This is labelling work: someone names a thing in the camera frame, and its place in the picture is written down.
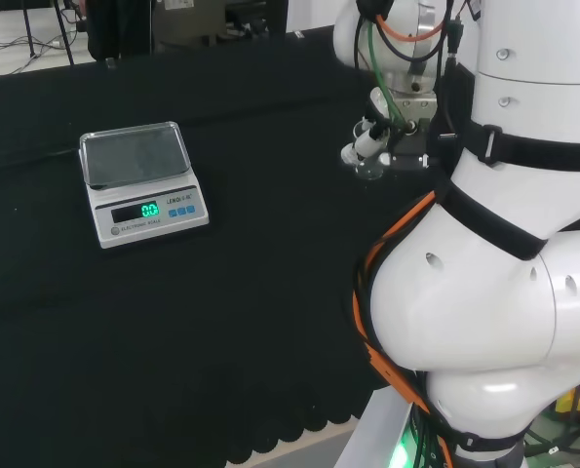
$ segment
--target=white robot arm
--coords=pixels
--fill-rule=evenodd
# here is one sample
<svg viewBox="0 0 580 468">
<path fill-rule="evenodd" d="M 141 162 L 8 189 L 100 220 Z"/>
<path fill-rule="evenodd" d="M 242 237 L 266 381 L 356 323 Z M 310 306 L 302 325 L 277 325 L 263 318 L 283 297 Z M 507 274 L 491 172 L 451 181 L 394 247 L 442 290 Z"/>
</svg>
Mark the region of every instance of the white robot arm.
<svg viewBox="0 0 580 468">
<path fill-rule="evenodd" d="M 424 4 L 396 0 L 388 24 L 416 33 Z M 358 19 L 350 1 L 335 27 L 349 65 Z M 408 63 L 379 44 L 403 90 Z M 580 0 L 483 0 L 478 57 L 472 121 L 485 145 L 462 152 L 457 206 L 433 205 L 383 259 L 369 313 L 386 355 L 428 372 L 453 429 L 506 439 L 580 383 L 580 232 L 561 232 L 580 219 Z M 430 87 L 436 63 L 426 70 Z M 483 466 L 510 451 L 456 454 Z"/>
</svg>

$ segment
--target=orange cable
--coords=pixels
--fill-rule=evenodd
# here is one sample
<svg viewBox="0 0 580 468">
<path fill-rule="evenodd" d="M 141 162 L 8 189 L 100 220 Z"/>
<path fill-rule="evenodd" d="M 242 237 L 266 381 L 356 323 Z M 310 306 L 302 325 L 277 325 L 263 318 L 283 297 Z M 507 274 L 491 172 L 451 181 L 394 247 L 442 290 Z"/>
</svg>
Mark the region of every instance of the orange cable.
<svg viewBox="0 0 580 468">
<path fill-rule="evenodd" d="M 415 205 L 407 214 L 401 217 L 389 230 L 382 236 L 383 238 L 391 236 L 396 232 L 400 231 L 405 225 L 411 221 L 414 217 L 416 217 L 419 213 L 421 213 L 428 205 L 430 205 L 433 201 L 435 201 L 435 192 L 430 192 L 426 195 L 417 205 Z M 371 252 L 367 255 L 366 259 L 366 267 L 369 267 L 373 262 L 376 254 L 380 251 L 383 244 L 378 244 L 375 246 Z M 353 315 L 355 319 L 355 323 L 357 325 L 357 329 L 359 333 L 363 336 L 363 338 L 367 339 L 366 329 L 361 321 L 361 313 L 359 310 L 359 300 L 357 299 L 357 294 L 353 292 L 352 294 L 352 308 L 353 308 Z M 369 360 L 371 365 L 380 373 L 387 383 L 389 383 L 392 387 L 400 393 L 400 395 L 409 403 L 413 403 L 418 405 L 422 408 L 426 413 L 430 414 L 430 410 L 426 403 L 422 400 L 422 398 L 413 390 L 410 384 L 406 381 L 404 376 L 395 369 L 383 356 L 378 353 L 375 349 L 373 349 L 369 344 L 366 343 L 366 348 L 369 353 Z M 452 457 L 449 452 L 449 447 L 445 443 L 445 441 L 439 437 L 439 445 L 444 452 L 445 463 L 448 468 L 452 468 L 454 465 L 452 464 Z"/>
<path fill-rule="evenodd" d="M 424 41 L 426 39 L 433 37 L 435 34 L 437 34 L 439 31 L 441 31 L 444 28 L 444 22 L 442 21 L 432 31 L 428 31 L 428 32 L 425 32 L 423 34 L 418 34 L 416 36 L 405 36 L 405 35 L 401 34 L 400 32 L 396 32 L 391 27 L 389 27 L 389 25 L 385 22 L 385 20 L 383 19 L 383 17 L 381 15 L 378 15 L 376 17 L 376 21 L 378 21 L 378 25 L 383 29 L 383 31 L 385 31 L 388 35 L 390 35 L 394 39 L 397 39 L 401 42 Z"/>
<path fill-rule="evenodd" d="M 417 205 L 411 208 L 410 212 L 405 214 L 403 217 L 400 218 L 398 222 L 396 222 L 396 224 L 391 226 L 389 230 L 383 235 L 383 237 L 391 236 L 392 234 L 395 234 L 396 232 L 400 231 L 403 227 L 405 227 L 405 225 L 409 221 L 411 221 L 414 217 L 416 217 L 417 214 L 421 213 L 428 205 L 433 203 L 434 200 L 435 200 L 435 192 L 430 192 Z M 382 248 L 383 244 L 378 244 L 370 251 L 370 253 L 367 254 L 366 259 L 367 267 L 371 266 L 371 263 L 374 261 L 376 254 L 378 254 L 378 252 L 380 252 Z"/>
</svg>

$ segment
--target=black tablecloth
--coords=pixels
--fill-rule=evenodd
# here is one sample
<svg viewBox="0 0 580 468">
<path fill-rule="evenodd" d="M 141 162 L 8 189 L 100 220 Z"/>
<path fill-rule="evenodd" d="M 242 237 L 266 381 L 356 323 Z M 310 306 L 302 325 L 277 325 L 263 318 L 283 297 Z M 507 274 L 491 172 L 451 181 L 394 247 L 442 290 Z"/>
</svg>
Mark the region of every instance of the black tablecloth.
<svg viewBox="0 0 580 468">
<path fill-rule="evenodd" d="M 352 266 L 424 175 L 357 180 L 330 31 L 0 80 L 0 467 L 223 466 L 381 385 Z M 89 131 L 174 120 L 211 224 L 102 251 Z"/>
</svg>

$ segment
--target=silver metal part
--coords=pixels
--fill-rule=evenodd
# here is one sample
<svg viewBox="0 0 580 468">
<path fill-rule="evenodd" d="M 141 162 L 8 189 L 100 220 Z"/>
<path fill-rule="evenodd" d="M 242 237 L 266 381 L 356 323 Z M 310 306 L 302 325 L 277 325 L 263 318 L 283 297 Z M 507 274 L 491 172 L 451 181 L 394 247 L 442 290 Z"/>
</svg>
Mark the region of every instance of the silver metal part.
<svg viewBox="0 0 580 468">
<path fill-rule="evenodd" d="M 500 60 L 505 60 L 505 59 L 507 59 L 507 58 L 508 58 L 508 56 L 509 56 L 510 54 L 511 54 L 511 53 L 509 52 L 509 50 L 508 50 L 508 49 L 500 49 L 499 51 L 497 51 L 497 54 L 496 54 L 496 55 L 497 55 L 497 57 L 498 57 Z"/>
<path fill-rule="evenodd" d="M 432 0 L 419 1 L 419 15 L 417 17 L 417 34 L 424 34 L 432 31 L 436 26 L 437 16 Z M 434 47 L 435 39 L 439 40 L 439 35 L 431 39 L 415 43 L 413 57 L 423 57 Z M 406 73 L 386 73 L 385 80 L 391 90 L 407 94 L 430 93 L 435 82 L 434 76 L 425 76 L 426 62 L 410 63 Z"/>
<path fill-rule="evenodd" d="M 430 32 L 435 27 L 435 7 L 426 1 L 419 2 L 419 17 L 417 21 L 417 35 Z M 419 41 L 415 43 L 413 57 L 423 57 L 430 52 L 432 41 Z M 410 75 L 421 77 L 426 70 L 426 62 L 412 63 L 408 68 Z"/>
<path fill-rule="evenodd" d="M 432 119 L 437 113 L 437 96 L 434 93 L 404 95 L 393 93 L 394 102 L 406 120 L 417 123 L 420 119 Z"/>
</svg>

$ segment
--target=black cable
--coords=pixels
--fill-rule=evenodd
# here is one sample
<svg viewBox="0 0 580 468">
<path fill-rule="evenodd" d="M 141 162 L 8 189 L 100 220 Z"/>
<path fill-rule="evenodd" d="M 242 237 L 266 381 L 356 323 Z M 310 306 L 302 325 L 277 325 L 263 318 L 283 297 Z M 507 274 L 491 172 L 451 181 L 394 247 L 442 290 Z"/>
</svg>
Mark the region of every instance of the black cable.
<svg viewBox="0 0 580 468">
<path fill-rule="evenodd" d="M 15 69 L 15 70 L 13 70 L 13 71 L 11 71 L 9 73 L 0 74 L 0 76 L 14 75 L 16 73 L 19 73 L 19 72 L 25 70 L 31 63 L 33 63 L 34 61 L 36 61 L 37 59 L 39 59 L 40 57 L 42 57 L 43 54 L 45 53 L 45 49 L 47 49 L 47 48 L 54 49 L 54 50 L 57 50 L 57 51 L 64 50 L 64 48 L 62 48 L 62 47 L 56 47 L 56 46 L 52 45 L 52 43 L 55 40 L 57 40 L 59 37 L 61 37 L 61 34 L 59 34 L 58 36 L 54 37 L 48 43 L 43 43 L 43 42 L 40 42 L 40 41 L 36 41 L 36 44 L 39 45 L 39 46 L 41 46 L 41 50 L 40 50 L 40 53 L 39 54 L 35 55 L 34 57 L 31 57 L 23 66 L 20 66 L 19 68 Z M 73 36 L 73 40 L 71 41 L 71 45 L 75 42 L 76 39 L 77 39 L 77 31 L 75 31 L 75 35 Z M 27 36 L 21 36 L 21 37 L 18 37 L 17 39 L 15 39 L 12 42 L 9 42 L 9 43 L 0 43 L 0 52 L 3 51 L 3 50 L 5 50 L 5 49 L 8 49 L 10 47 L 13 47 L 13 46 L 25 45 L 25 44 L 28 44 Z"/>
<path fill-rule="evenodd" d="M 454 0 L 447 0 L 447 6 L 445 7 L 445 15 L 444 15 L 444 26 L 442 28 L 439 42 L 437 43 L 437 45 L 435 46 L 435 48 L 432 51 L 430 51 L 428 54 L 426 54 L 423 57 L 406 56 L 405 54 L 400 52 L 398 49 L 396 49 L 396 47 L 391 43 L 391 41 L 387 37 L 387 34 L 385 33 L 385 31 L 383 30 L 383 28 L 380 26 L 380 24 L 378 22 L 376 23 L 376 29 L 378 29 L 378 34 L 380 35 L 380 38 L 383 40 L 383 42 L 385 43 L 387 48 L 392 53 L 394 53 L 395 56 L 397 56 L 398 58 L 400 58 L 402 60 L 406 60 L 410 63 L 421 63 L 423 61 L 427 61 L 427 60 L 431 59 L 432 57 L 434 57 L 435 54 L 437 54 L 439 52 L 439 50 L 444 46 L 445 38 L 447 37 L 447 24 L 450 21 L 450 16 L 452 14 L 452 7 L 453 6 L 454 6 Z"/>
<path fill-rule="evenodd" d="M 359 15 L 359 20 L 357 21 L 357 30 L 355 31 L 355 44 L 354 44 L 354 56 L 355 56 L 355 70 L 359 71 L 359 36 L 361 35 L 361 28 L 363 27 L 366 19 Z"/>
<path fill-rule="evenodd" d="M 77 12 L 72 9 L 72 8 L 62 8 L 59 13 L 62 15 L 62 17 L 66 20 L 66 22 L 68 22 L 69 24 L 76 24 L 76 21 L 71 21 L 68 16 L 64 13 L 64 12 L 73 12 L 73 14 L 75 16 L 77 16 Z"/>
<path fill-rule="evenodd" d="M 422 452 L 424 451 L 424 431 L 426 430 L 426 424 L 424 418 L 421 417 L 417 419 L 417 450 L 415 451 L 415 459 L 413 460 L 413 468 L 419 468 L 419 463 L 422 459 Z"/>
<path fill-rule="evenodd" d="M 550 449 L 556 447 L 560 451 L 564 451 L 567 453 L 573 453 L 580 455 L 580 448 L 573 448 L 572 445 L 580 438 L 580 425 L 576 424 L 576 417 L 578 412 L 578 406 L 580 404 L 580 385 L 575 388 L 575 394 L 573 396 L 573 402 L 571 404 L 571 410 L 569 411 L 569 420 L 565 423 L 564 430 L 562 434 L 555 438 L 554 440 L 550 441 L 545 439 L 542 436 L 539 436 L 532 430 L 528 430 L 527 434 L 535 439 L 536 441 L 540 442 L 541 444 L 536 445 L 527 445 L 525 448 L 525 456 L 537 456 L 541 453 L 546 453 Z"/>
</svg>

